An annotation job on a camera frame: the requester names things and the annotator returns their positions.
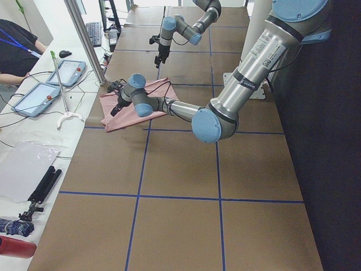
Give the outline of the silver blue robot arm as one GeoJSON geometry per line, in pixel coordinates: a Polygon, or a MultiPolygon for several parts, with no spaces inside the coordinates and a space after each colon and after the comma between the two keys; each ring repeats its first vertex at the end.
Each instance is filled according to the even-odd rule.
{"type": "Polygon", "coordinates": [[[206,29],[219,19],[222,11],[219,1],[199,0],[193,1],[193,3],[205,12],[197,22],[189,25],[185,22],[182,15],[163,17],[159,34],[149,39],[150,45],[158,44],[159,54],[155,56],[156,68],[159,68],[161,63],[165,64],[166,59],[169,57],[171,42],[175,32],[179,33],[190,44],[196,46],[206,29]]]}
{"type": "Polygon", "coordinates": [[[118,92],[111,115],[133,105],[139,117],[155,111],[189,121],[194,135],[213,143],[231,137],[239,125],[239,111],[259,88],[291,46],[328,39],[331,32],[330,1],[273,1],[265,27],[250,52],[226,80],[220,95],[205,107],[168,97],[150,97],[146,79],[135,73],[118,92]]]}

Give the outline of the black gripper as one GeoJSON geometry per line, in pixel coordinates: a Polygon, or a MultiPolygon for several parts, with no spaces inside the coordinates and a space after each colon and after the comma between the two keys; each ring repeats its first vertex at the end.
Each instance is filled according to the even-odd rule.
{"type": "Polygon", "coordinates": [[[111,116],[116,116],[124,107],[128,107],[131,104],[131,101],[128,101],[126,99],[124,99],[121,95],[118,96],[117,99],[117,106],[115,106],[113,108],[113,110],[111,111],[111,116]]]}
{"type": "Polygon", "coordinates": [[[170,54],[170,45],[163,45],[160,43],[158,46],[158,51],[158,56],[155,56],[156,68],[159,68],[161,64],[165,64],[166,59],[169,57],[170,54]]]}

